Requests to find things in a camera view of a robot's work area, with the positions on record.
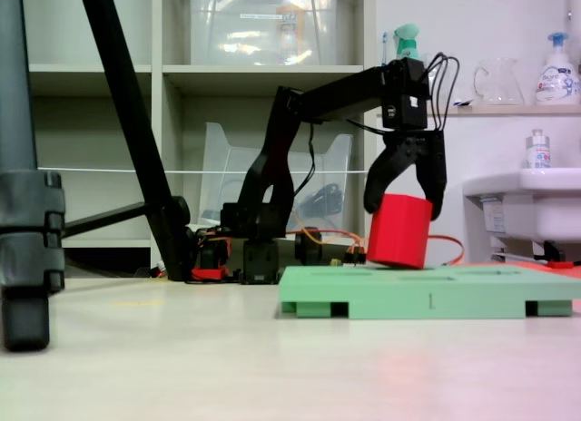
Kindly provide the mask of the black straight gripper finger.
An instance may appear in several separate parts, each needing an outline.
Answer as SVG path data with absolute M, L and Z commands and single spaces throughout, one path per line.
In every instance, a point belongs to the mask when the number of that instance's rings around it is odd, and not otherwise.
M 430 220 L 436 220 L 443 207 L 447 187 L 447 169 L 444 162 L 416 162 L 416 177 L 425 199 L 432 205 Z

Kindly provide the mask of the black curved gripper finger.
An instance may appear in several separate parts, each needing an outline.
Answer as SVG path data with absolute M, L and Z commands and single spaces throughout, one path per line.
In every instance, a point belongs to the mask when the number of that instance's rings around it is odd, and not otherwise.
M 364 209 L 373 214 L 379 210 L 383 194 L 412 163 L 406 150 L 384 150 L 371 164 L 363 194 Z

